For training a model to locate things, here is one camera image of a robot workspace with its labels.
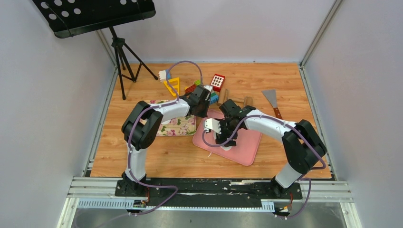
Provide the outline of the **wooden dough roller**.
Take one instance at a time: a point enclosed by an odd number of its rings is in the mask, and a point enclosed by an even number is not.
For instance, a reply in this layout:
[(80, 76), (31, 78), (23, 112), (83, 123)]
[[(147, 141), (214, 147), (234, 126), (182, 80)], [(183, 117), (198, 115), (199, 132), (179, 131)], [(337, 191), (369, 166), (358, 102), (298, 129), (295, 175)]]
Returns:
[(243, 98), (230, 96), (230, 91), (228, 89), (221, 90), (219, 94), (219, 99), (217, 105), (222, 105), (227, 100), (231, 99), (235, 103), (243, 104), (243, 106), (253, 106), (253, 98), (250, 96), (245, 96)]

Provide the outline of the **pink rectangular tray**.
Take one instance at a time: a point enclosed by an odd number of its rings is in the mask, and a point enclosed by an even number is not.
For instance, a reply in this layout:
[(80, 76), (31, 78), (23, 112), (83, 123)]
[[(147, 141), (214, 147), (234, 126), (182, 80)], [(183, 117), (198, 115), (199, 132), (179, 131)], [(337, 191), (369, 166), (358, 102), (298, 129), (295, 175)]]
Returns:
[(238, 130), (235, 147), (210, 147), (203, 142), (201, 137), (204, 131), (204, 121), (205, 119), (203, 118), (193, 136), (192, 142), (195, 146), (244, 166), (250, 166), (254, 162), (262, 137), (261, 133), (241, 128)]

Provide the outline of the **white dough ball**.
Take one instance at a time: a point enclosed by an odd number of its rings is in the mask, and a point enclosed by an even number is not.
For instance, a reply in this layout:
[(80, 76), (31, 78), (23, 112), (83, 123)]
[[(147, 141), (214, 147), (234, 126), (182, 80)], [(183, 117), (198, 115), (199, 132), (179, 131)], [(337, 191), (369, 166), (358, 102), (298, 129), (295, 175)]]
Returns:
[(225, 132), (225, 133), (221, 133), (221, 134), (215, 133), (213, 136), (215, 143), (221, 145), (221, 148), (223, 150), (229, 150), (232, 147), (235, 147), (238, 134), (235, 133), (231, 137), (232, 133), (233, 132)]

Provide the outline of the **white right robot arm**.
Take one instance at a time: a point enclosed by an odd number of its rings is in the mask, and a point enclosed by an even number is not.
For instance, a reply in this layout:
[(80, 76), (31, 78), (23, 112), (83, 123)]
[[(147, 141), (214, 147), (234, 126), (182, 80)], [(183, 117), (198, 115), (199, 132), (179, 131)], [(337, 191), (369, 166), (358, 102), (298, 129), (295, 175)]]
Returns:
[(271, 191), (277, 198), (290, 193), (290, 186), (320, 162), (326, 167), (323, 157), (327, 148), (312, 124), (302, 119), (299, 122), (285, 121), (263, 113), (250, 105), (240, 108), (231, 99), (220, 106), (224, 118), (218, 119), (220, 130), (216, 132), (215, 142), (219, 146), (234, 147), (239, 129), (253, 130), (283, 144), (287, 163), (273, 177)]

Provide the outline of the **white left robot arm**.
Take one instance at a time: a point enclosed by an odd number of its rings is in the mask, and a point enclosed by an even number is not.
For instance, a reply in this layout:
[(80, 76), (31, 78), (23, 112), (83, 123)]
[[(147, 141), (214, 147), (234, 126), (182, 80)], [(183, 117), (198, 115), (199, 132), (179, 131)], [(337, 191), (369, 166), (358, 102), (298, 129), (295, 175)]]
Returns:
[(193, 92), (165, 103), (155, 105), (145, 101), (137, 103), (122, 126), (128, 148), (128, 164), (122, 174), (123, 180), (119, 182), (122, 188), (134, 196), (141, 196), (145, 192), (146, 154), (156, 138), (161, 123), (190, 115), (206, 117), (212, 91), (210, 85), (198, 85)]

